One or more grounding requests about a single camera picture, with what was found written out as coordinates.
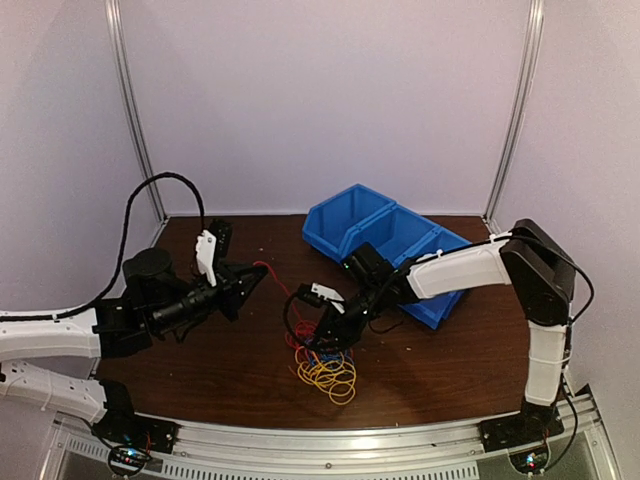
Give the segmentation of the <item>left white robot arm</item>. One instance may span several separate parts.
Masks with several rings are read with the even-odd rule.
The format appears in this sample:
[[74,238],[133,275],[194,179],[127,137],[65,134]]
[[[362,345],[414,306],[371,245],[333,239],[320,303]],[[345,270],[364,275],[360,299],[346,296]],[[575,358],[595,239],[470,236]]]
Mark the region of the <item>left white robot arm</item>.
[[81,380],[29,364],[31,358],[71,356],[124,358],[171,335],[188,334],[219,312],[230,321],[268,274],[263,265],[216,261],[212,274],[180,279],[170,254],[149,248],[125,261],[126,288],[67,315],[4,315],[1,318],[1,395],[86,421],[101,437],[123,444],[151,429],[136,414],[126,386],[112,380]]

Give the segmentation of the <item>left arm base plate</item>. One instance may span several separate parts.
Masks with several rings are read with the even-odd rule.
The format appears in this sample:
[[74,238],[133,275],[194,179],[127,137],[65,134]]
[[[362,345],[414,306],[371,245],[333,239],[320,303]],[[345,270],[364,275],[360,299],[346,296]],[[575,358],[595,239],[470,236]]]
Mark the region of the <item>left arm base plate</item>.
[[179,425],[173,421],[112,412],[92,427],[105,440],[164,454],[173,452],[179,430]]

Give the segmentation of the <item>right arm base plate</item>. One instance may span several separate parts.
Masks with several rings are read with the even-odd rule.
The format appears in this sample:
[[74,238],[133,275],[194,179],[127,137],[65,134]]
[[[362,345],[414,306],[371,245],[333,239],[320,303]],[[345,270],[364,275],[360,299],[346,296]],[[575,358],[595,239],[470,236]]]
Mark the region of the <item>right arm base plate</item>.
[[481,442],[487,453],[542,443],[564,431],[564,425],[556,414],[543,417],[519,412],[479,423]]

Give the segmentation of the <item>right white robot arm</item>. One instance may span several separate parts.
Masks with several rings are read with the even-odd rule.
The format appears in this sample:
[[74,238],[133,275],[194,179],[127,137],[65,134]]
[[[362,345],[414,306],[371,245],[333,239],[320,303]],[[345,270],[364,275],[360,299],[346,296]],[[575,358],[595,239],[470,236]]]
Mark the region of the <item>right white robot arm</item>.
[[360,285],[351,298],[318,283],[303,284],[294,294],[324,310],[308,344],[316,351],[351,348],[367,324],[393,306],[491,285],[511,287],[529,328],[528,377],[512,430],[530,442],[550,426],[569,357],[577,268],[534,221],[523,219],[482,242],[411,257],[398,266],[366,243],[343,266]]

